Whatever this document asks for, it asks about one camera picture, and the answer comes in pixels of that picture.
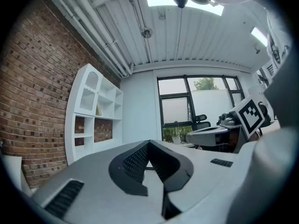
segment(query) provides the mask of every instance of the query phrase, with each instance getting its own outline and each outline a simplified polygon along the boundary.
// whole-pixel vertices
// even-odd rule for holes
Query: tree
[[[198,81],[194,81],[194,86],[198,91],[207,91],[207,90],[219,90],[215,85],[214,78],[201,78]]]

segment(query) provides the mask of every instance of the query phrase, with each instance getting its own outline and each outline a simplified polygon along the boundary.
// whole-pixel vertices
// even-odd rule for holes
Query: black chair
[[[262,102],[258,103],[259,108],[261,109],[263,116],[265,117],[265,121],[262,123],[262,125],[258,128],[261,135],[263,135],[263,132],[261,128],[267,127],[271,124],[271,117],[268,114],[268,109],[265,105],[262,104]]]
[[[199,129],[203,129],[203,128],[208,128],[208,127],[211,127],[211,123],[206,121],[206,122],[202,122],[204,120],[207,119],[207,116],[205,114],[201,114],[201,115],[197,115],[195,116],[196,120],[196,129],[195,130],[199,130]]]

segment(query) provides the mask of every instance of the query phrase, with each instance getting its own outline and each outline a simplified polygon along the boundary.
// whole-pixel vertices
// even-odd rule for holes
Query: ceiling
[[[190,7],[149,7],[146,0],[88,1],[133,72],[182,65],[253,72],[269,60],[266,47],[250,34],[253,27],[268,33],[266,11],[254,2],[224,5],[218,16]],[[153,30],[151,38],[142,37],[144,27]]]

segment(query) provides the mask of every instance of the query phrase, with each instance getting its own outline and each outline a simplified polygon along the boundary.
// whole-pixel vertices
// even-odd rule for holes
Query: window
[[[187,78],[191,91],[225,90],[222,78]]]
[[[260,84],[264,84],[266,88],[268,88],[269,86],[269,82],[268,79],[263,71],[263,69],[261,68],[260,70],[256,71],[257,75],[258,75],[258,81]]]
[[[228,82],[228,86],[231,91],[239,90],[238,84],[236,82],[236,79],[233,78],[227,78],[226,81]]]
[[[191,121],[188,98],[171,98],[162,100],[164,124]]]
[[[186,93],[184,79],[159,80],[160,95]]]
[[[197,129],[195,116],[205,114],[215,126],[224,112],[244,99],[237,77],[181,76],[158,78],[161,133],[169,143],[186,143],[185,135]]]

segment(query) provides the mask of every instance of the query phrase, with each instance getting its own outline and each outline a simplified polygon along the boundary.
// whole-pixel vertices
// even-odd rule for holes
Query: corrugated ceiling
[[[250,34],[253,27],[267,34],[266,11],[258,4],[225,5],[218,16],[195,8],[148,7],[146,0],[138,2],[145,26],[153,30],[148,51],[130,0],[111,0],[96,8],[129,64],[149,64],[151,57],[153,63],[206,60],[250,69],[269,60],[266,47]]]

